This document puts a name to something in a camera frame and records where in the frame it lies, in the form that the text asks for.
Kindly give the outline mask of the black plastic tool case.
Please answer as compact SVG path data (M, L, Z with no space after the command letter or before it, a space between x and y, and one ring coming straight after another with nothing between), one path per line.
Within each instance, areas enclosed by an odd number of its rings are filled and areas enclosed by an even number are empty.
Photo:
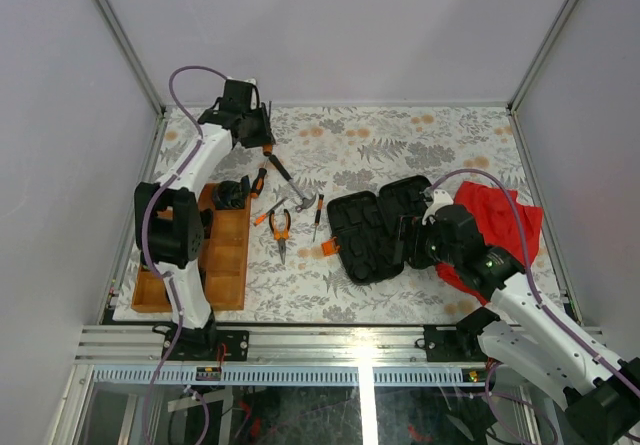
M378 283L409 266L394 264L398 220L404 215L423 218L429 206L424 191L430 186L428 178L415 175L389 183L377 194L362 191L329 202L331 240L352 283Z

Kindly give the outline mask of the large orange screwdriver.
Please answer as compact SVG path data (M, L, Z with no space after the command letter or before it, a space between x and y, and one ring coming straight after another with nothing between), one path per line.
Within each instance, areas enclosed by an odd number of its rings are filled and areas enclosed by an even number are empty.
M272 102L269 102L268 103L268 112L267 112L268 117L271 117L271 106L272 106ZM274 143L275 143L275 141L272 141L270 144L264 145L262 147L262 152L263 152L263 155L265 157L268 157L268 156L270 156L272 154Z

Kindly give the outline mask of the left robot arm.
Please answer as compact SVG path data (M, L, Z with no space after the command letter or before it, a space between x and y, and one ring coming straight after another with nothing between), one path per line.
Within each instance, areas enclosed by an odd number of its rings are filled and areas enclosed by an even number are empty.
M252 81L228 79L223 94L195 122L196 135L159 179L134 191L135 240L141 263L161 279L172 310L163 356L208 359L219 350L212 307L198 260L205 225L198 199L209 175L236 145L273 143L267 106Z

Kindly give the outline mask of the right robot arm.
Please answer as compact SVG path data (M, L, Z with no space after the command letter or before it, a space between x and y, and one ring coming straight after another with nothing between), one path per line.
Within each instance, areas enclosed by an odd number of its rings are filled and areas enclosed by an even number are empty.
M530 282L508 251L486 244L461 205L434 205L398 224L396 255L415 268L447 264L521 327L486 309L456 334L467 359L485 354L544 391L589 444L613 444L639 423L639 361L598 342Z

